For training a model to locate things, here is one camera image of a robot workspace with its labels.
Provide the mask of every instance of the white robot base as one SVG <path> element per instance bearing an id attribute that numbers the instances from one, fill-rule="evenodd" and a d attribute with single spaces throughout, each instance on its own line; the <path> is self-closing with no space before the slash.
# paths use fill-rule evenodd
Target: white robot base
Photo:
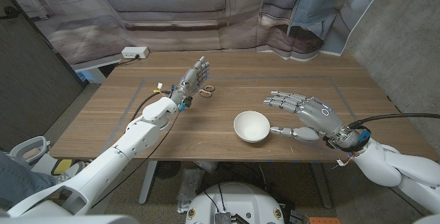
<path id="1" fill-rule="evenodd" d="M 223 224 L 231 223 L 232 219 L 238 219 L 237 223 L 245 223 L 240 219 L 248 223 L 284 223 L 280 205 L 275 199 L 264 190 L 243 182 L 211 186 L 206 194 L 202 192 L 195 197 L 186 213 L 187 224 Z"/>

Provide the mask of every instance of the yellow object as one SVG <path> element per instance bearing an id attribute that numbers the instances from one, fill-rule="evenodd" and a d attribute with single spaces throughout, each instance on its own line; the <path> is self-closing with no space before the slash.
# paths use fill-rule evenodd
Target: yellow object
<path id="1" fill-rule="evenodd" d="M 338 218 L 310 217 L 310 224 L 341 224 Z"/>
<path id="2" fill-rule="evenodd" d="M 212 93 L 210 91 L 206 91 L 203 89 L 199 90 L 199 94 L 201 97 L 210 98 L 212 96 Z"/>
<path id="3" fill-rule="evenodd" d="M 63 159 L 56 164 L 55 169 L 53 170 L 53 175 L 60 175 L 65 172 L 67 169 L 72 166 L 73 161 L 71 159 Z"/>
<path id="4" fill-rule="evenodd" d="M 211 98 L 212 92 L 215 90 L 215 87 L 211 85 L 206 85 L 203 89 L 199 89 L 199 94 L 204 98 Z"/>

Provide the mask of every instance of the person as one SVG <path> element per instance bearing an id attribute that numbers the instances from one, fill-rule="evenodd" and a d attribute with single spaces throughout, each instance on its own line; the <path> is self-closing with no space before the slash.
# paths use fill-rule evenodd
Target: person
<path id="1" fill-rule="evenodd" d="M 84 162 L 78 162 L 59 176 L 46 175 L 32 172 L 0 151 L 0 206 L 11 208 L 28 196 L 72 178 L 84 167 Z"/>

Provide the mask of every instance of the white cable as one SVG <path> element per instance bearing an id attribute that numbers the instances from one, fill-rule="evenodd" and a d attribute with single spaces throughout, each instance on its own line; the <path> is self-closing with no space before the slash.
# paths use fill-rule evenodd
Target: white cable
<path id="1" fill-rule="evenodd" d="M 266 190 L 266 178 L 264 177 L 264 172 L 263 169 L 261 169 L 260 163 L 257 163 L 258 167 L 260 168 L 261 174 L 263 176 L 263 181 L 264 181 L 264 190 Z"/>

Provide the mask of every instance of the white power strip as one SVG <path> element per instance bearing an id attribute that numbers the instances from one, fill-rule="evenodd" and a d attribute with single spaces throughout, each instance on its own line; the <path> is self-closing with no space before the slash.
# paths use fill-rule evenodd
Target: white power strip
<path id="1" fill-rule="evenodd" d="M 125 47 L 122 50 L 122 56 L 125 59 L 134 59 L 136 55 L 139 55 L 138 58 L 146 58 L 150 53 L 149 49 L 146 46 L 142 47 Z"/>

